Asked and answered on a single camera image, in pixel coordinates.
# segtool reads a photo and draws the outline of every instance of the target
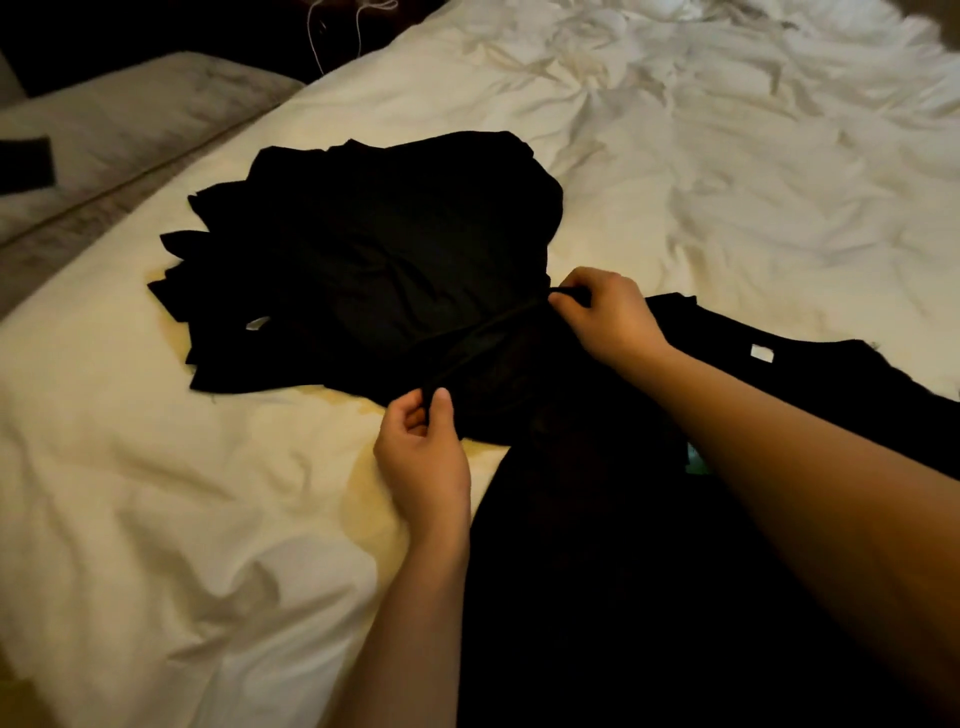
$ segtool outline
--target white bed sheet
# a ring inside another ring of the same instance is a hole
[[[464,0],[205,158],[0,324],[0,640],[64,728],[307,728],[404,535],[380,410],[187,390],[145,283],[188,193],[270,144],[513,131],[564,185],[549,272],[877,342],[960,386],[960,66],[879,0]],[[504,450],[468,444],[479,502]]]

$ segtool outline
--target forearm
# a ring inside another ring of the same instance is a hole
[[[620,369],[835,616],[960,718],[960,483],[685,354]]]
[[[331,728],[454,726],[468,532],[411,544]]]

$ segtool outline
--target person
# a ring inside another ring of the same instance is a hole
[[[960,720],[960,483],[673,349],[636,284],[577,268],[589,308],[550,302],[587,351],[643,390],[744,502],[833,614],[943,715]],[[410,547],[330,725],[453,726],[470,473],[437,390],[387,408],[374,452]]]

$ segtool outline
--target white cable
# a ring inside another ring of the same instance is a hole
[[[313,0],[310,4],[310,10],[306,12],[306,36],[310,40],[310,50],[313,51],[313,60],[317,62],[317,67],[320,69],[320,75],[324,75],[324,67],[320,65],[320,57],[317,56],[317,49],[313,44],[313,29],[310,28],[310,16],[313,15],[313,9],[320,5],[324,0]],[[320,24],[324,26],[326,30],[326,25],[321,20]]]
[[[360,54],[363,51],[363,38],[360,37],[360,13],[367,8],[373,8],[376,11],[395,11],[399,4],[399,0],[381,0],[378,3],[372,3],[370,0],[364,0],[363,3],[360,4],[360,7],[357,8],[357,15],[355,18],[357,26],[357,58],[360,58]]]

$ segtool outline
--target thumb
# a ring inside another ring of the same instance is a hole
[[[587,316],[589,315],[587,310],[570,296],[554,292],[550,294],[547,300],[575,332],[579,332],[587,323]]]
[[[439,387],[433,393],[433,401],[430,402],[430,426],[427,428],[427,439],[433,439],[437,436],[447,436],[450,433],[457,436],[457,430],[453,426],[453,399],[445,387]]]

